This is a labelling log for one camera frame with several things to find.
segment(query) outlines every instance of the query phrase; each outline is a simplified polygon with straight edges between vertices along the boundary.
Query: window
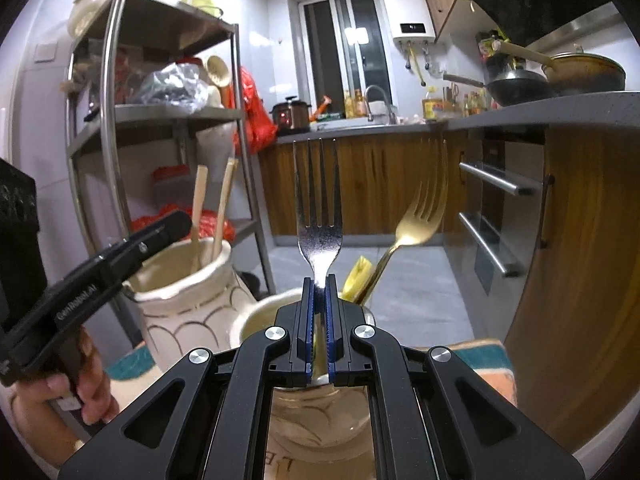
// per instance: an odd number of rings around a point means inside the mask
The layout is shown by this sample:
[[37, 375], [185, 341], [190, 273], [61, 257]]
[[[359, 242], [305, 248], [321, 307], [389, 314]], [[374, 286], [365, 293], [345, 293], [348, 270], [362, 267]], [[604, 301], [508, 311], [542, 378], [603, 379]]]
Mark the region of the window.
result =
[[364, 94], [372, 84], [391, 99], [375, 0], [316, 0], [300, 9], [313, 108], [327, 95], [332, 112], [344, 113], [344, 92]]

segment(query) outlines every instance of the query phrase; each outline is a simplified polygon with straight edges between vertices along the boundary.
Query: metal shelf rack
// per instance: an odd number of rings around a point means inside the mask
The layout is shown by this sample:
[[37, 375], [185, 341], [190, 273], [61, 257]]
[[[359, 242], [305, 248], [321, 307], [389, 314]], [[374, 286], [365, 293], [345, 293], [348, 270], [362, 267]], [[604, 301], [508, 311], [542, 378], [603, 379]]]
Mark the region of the metal shelf rack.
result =
[[[235, 121], [240, 138], [242, 171], [251, 218], [231, 219], [236, 229], [234, 243], [255, 235], [267, 289], [270, 294], [274, 294], [275, 284], [260, 220], [254, 174], [246, 142], [244, 110], [241, 108], [243, 99], [238, 25], [225, 23], [178, 0], [107, 0], [94, 15], [85, 34], [74, 45], [68, 67], [68, 79], [72, 78], [79, 47], [89, 39], [104, 41], [100, 66], [100, 114], [89, 123], [85, 123], [78, 132], [78, 103], [75, 95], [67, 97], [65, 110], [69, 181], [82, 238], [89, 254], [97, 252], [98, 243], [90, 232], [84, 198], [80, 191], [80, 156], [102, 152], [111, 201], [118, 221], [118, 233], [114, 235], [126, 237], [130, 232], [131, 218], [120, 173], [118, 148], [154, 140], [175, 139], [180, 161], [187, 164], [190, 162], [187, 145], [195, 132]], [[207, 107], [188, 115], [169, 105], [114, 104], [115, 60], [119, 44], [152, 49], [156, 55], [160, 52], [169, 61], [178, 57], [193, 56], [224, 41], [231, 43], [231, 69], [236, 106], [239, 108]], [[116, 300], [113, 307], [132, 343], [139, 342], [140, 332], [124, 302]]]

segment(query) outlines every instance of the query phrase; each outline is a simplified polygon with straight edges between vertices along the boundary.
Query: finger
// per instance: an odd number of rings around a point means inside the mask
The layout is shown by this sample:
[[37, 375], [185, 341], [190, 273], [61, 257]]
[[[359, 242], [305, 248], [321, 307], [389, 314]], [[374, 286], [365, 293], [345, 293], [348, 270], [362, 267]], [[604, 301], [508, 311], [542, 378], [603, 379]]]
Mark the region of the finger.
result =
[[55, 374], [44, 379], [16, 383], [17, 395], [29, 402], [57, 399], [64, 396], [69, 388], [69, 378], [65, 374]]
[[80, 335], [78, 337], [78, 348], [85, 357], [91, 356], [95, 349], [93, 340], [91, 339], [91, 337], [89, 337], [89, 334], [84, 328], [80, 329]]
[[91, 402], [103, 379], [102, 360], [98, 352], [94, 352], [87, 358], [78, 375], [76, 391], [82, 402]]
[[111, 404], [110, 391], [110, 380], [105, 376], [93, 398], [82, 407], [82, 420], [85, 424], [90, 426], [103, 418]]
[[118, 401], [111, 396], [111, 403], [107, 408], [107, 412], [102, 416], [102, 421], [105, 424], [109, 424], [120, 413], [120, 405]]

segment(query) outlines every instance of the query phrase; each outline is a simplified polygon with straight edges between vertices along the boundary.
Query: drawer handle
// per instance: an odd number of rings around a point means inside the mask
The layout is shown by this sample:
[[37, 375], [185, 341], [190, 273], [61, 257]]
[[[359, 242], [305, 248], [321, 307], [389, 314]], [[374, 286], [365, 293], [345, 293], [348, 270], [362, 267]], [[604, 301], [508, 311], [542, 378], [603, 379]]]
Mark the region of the drawer handle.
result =
[[530, 195], [533, 193], [533, 187], [525, 184], [518, 184], [512, 180], [505, 178], [506, 172], [503, 170], [497, 170], [492, 166], [479, 162], [477, 164], [468, 164], [467, 162], [460, 162], [460, 169], [470, 173], [480, 180], [492, 184], [492, 186], [512, 194], [512, 195]]
[[478, 246], [482, 249], [484, 254], [491, 260], [491, 263], [494, 264], [494, 267], [500, 272], [503, 278], [514, 278], [517, 276], [518, 269], [515, 264], [506, 264], [500, 260], [498, 255], [494, 252], [494, 250], [489, 246], [489, 244], [482, 238], [482, 235], [475, 228], [475, 226], [471, 223], [471, 220], [466, 217], [464, 213], [458, 213], [458, 218], [462, 222], [462, 225], [469, 231], [469, 234], [474, 238]]
[[542, 200], [540, 201], [540, 224], [538, 225], [538, 247], [540, 249], [546, 249], [549, 243], [542, 239], [542, 231], [545, 227], [545, 214], [546, 214], [546, 199], [549, 194], [549, 187], [556, 183], [556, 178], [553, 175], [547, 175], [542, 183]]
[[460, 152], [460, 158], [458, 159], [458, 173], [460, 174], [460, 184], [466, 186], [466, 178], [462, 177], [462, 171], [460, 171], [460, 164], [466, 161], [465, 152]]

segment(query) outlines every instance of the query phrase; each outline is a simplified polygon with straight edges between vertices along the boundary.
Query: pressure cooker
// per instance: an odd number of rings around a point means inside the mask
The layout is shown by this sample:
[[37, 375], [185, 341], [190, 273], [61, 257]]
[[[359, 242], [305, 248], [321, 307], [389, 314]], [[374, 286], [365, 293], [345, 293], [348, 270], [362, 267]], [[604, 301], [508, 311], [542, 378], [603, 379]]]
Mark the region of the pressure cooker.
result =
[[304, 134], [309, 131], [309, 108], [311, 105], [293, 95], [286, 102], [278, 103], [271, 110], [278, 135]]

